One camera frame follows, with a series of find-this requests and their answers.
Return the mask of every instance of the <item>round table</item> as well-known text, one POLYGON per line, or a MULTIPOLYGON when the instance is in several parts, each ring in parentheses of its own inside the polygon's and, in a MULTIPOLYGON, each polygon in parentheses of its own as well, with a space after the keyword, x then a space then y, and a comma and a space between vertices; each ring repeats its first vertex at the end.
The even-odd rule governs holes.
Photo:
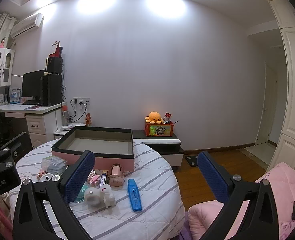
MULTIPOLYGON (((16 164, 21 180, 38 182, 42 158, 51 155, 58 140, 47 142, 23 157, 16 164)), ((177 180, 168 162, 147 145, 133 140, 134 171, 126 174, 122 187, 112 187, 116 206, 88 206, 84 201, 70 204, 74 215, 93 240, 137 239, 168 240, 179 234, 184 223, 184 206, 177 180), (131 210, 127 181, 134 179, 141 196, 142 211, 131 210)), ((20 186, 10 190, 11 218, 20 186)), ((57 235, 66 239, 48 201, 44 201, 49 219, 57 235)))

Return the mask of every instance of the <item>blue textured gripper pad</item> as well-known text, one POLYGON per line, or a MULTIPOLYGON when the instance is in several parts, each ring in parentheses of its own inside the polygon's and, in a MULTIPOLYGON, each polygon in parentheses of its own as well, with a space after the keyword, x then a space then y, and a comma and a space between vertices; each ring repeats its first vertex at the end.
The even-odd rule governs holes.
POLYGON ((228 186, 204 152, 199 153, 197 157, 197 166, 211 188, 216 200, 218 202, 227 203, 229 200, 228 186))
POLYGON ((65 184, 63 198, 66 204, 75 201, 93 166, 94 154, 89 152, 65 184))

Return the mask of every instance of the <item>air conditioner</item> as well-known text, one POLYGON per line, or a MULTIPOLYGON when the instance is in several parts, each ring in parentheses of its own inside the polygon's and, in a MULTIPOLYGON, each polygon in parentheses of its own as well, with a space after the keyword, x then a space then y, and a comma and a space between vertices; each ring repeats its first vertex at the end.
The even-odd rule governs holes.
POLYGON ((35 30, 40 27, 43 20, 43 14, 37 13, 34 15, 31 15, 24 20, 20 21, 18 24, 16 24, 12 31, 11 31, 11 37, 15 39, 22 33, 26 33, 31 30, 35 30))

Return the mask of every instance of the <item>speaker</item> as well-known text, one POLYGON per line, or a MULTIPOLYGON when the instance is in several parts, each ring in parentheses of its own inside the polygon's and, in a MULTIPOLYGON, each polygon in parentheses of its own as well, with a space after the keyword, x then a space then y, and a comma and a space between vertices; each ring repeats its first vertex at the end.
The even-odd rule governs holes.
POLYGON ((61 74, 63 59, 61 57, 48 57, 46 71, 53 74, 61 74))
POLYGON ((54 106, 62 102, 62 76, 49 74, 41 77, 41 105, 54 106))

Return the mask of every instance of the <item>octopus plush face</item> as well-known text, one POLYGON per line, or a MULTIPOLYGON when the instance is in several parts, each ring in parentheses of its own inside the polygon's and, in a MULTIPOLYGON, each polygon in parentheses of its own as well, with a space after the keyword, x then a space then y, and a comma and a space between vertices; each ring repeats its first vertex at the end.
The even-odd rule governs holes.
POLYGON ((164 123, 163 119, 161 118, 161 115, 158 112, 151 112, 149 116, 145 118, 145 122, 149 122, 151 124, 157 123, 164 123))

